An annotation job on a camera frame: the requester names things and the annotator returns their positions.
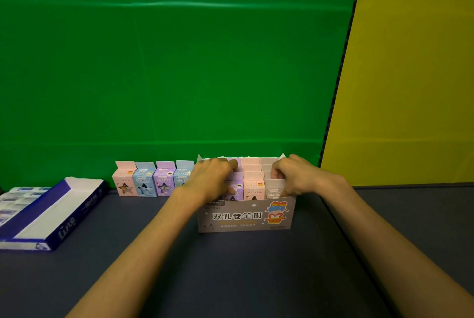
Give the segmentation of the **person's right hand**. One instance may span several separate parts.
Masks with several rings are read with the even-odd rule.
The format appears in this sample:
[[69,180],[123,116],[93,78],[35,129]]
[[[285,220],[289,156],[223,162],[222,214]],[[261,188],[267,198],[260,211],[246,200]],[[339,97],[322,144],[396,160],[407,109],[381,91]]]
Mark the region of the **person's right hand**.
[[281,197],[296,197],[306,193],[323,196],[337,177],[295,154],[275,161],[272,167],[278,167],[286,175],[286,186]]

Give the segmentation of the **person's left hand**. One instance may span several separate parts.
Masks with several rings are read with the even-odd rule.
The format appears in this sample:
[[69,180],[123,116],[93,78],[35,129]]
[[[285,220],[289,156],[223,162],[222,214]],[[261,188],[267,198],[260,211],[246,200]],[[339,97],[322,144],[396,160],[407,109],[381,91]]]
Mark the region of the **person's left hand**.
[[188,181],[175,190],[174,196],[183,204],[198,209],[219,198],[219,186],[226,184],[226,178],[237,168],[235,159],[211,158],[199,161],[194,165]]

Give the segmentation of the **purple small sharpener carton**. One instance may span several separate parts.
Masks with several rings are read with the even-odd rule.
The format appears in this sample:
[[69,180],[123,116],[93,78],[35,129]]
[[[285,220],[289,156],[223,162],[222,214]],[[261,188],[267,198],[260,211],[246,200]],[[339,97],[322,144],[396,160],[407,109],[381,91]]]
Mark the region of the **purple small sharpener carton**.
[[242,201],[244,199],[244,177],[243,172],[233,171],[226,178],[225,183],[234,189],[234,194],[222,196],[223,201]]

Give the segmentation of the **white small sharpener carton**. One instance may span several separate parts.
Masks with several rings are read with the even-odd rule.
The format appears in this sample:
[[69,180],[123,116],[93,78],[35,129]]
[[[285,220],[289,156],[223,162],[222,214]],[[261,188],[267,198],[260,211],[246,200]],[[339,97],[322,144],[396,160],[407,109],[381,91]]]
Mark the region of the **white small sharpener carton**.
[[265,198],[266,199],[278,199],[281,197],[282,192],[286,186],[286,179],[272,179],[265,178]]

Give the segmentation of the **person's left forearm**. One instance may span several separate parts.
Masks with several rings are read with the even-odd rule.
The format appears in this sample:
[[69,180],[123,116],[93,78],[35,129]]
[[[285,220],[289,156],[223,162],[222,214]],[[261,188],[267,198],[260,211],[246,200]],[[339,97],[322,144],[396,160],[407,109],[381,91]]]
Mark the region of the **person's left forearm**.
[[204,202],[190,183],[173,193],[65,318],[137,318],[171,246]]

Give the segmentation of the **person's right forearm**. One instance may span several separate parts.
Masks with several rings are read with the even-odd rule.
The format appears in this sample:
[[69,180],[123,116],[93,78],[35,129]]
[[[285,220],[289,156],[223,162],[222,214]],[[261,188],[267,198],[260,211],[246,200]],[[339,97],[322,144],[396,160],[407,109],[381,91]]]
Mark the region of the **person's right forearm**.
[[340,217],[403,318],[474,318],[474,297],[376,213],[345,178],[329,173],[317,192]]

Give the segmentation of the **group of pastel sharpener boxes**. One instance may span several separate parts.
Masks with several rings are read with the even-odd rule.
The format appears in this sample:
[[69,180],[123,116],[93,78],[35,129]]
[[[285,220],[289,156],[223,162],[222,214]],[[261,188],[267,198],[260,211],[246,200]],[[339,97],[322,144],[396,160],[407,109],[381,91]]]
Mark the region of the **group of pastel sharpener boxes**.
[[271,178],[272,164],[284,157],[243,157],[235,158],[238,162],[238,171],[244,177],[244,201],[264,200],[264,179]]

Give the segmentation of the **grey cartoon print display box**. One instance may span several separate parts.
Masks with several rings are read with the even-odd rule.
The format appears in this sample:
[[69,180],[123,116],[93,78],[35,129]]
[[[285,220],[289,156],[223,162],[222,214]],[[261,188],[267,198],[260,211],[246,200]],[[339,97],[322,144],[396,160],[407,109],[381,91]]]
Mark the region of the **grey cartoon print display box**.
[[278,199],[223,201],[218,198],[199,208],[200,233],[264,231],[290,229],[295,197]]

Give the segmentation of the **blue star window box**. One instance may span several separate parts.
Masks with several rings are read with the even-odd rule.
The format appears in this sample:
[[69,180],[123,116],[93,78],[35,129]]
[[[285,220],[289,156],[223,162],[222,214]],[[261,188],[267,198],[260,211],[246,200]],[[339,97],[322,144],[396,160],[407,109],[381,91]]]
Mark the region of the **blue star window box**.
[[156,166],[152,162],[135,162],[133,181],[139,197],[157,197],[154,174]]
[[176,160],[176,169],[173,175],[174,178],[174,183],[175,183],[175,188],[185,184],[194,167],[194,161],[193,160]]

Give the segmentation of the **purple star window box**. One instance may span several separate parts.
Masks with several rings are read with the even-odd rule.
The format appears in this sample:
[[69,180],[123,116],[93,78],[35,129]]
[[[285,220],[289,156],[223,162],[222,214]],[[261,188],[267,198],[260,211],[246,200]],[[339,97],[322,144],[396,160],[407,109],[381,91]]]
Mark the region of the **purple star window box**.
[[175,189],[175,163],[174,161],[156,161],[156,166],[153,179],[157,195],[169,197]]

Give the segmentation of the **pink star window box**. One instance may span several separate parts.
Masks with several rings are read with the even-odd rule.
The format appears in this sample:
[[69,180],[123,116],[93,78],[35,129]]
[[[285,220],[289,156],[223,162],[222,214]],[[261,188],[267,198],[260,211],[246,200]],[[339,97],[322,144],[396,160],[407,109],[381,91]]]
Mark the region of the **pink star window box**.
[[137,197],[133,174],[137,167],[134,161],[115,161],[117,169],[112,175],[119,196]]

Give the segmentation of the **green backdrop cloth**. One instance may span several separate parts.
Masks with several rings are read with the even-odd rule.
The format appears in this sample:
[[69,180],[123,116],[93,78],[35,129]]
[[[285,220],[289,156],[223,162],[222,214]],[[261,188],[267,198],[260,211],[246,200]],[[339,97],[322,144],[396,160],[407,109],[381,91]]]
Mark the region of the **green backdrop cloth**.
[[355,0],[0,0],[0,187],[115,161],[320,164]]

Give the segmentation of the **yellow backdrop panel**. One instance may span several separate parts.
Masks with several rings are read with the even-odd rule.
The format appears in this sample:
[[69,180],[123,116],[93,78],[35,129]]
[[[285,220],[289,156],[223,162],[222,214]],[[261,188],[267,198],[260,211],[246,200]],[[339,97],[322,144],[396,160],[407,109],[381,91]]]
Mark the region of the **yellow backdrop panel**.
[[474,0],[357,0],[322,168],[474,183]]

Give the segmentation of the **blue and white tray box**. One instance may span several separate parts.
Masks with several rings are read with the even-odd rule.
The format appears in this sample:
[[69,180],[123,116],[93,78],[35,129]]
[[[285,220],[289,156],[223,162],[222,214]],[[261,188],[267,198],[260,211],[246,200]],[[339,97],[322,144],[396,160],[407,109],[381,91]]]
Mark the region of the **blue and white tray box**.
[[61,180],[0,227],[0,251],[54,251],[108,191],[101,179]]

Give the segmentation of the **pile of white blue packets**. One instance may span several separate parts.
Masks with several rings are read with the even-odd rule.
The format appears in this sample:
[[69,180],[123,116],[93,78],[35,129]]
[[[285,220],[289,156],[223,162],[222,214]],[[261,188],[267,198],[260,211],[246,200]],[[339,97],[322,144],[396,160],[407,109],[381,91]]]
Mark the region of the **pile of white blue packets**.
[[48,187],[15,187],[0,195],[0,227],[46,193]]

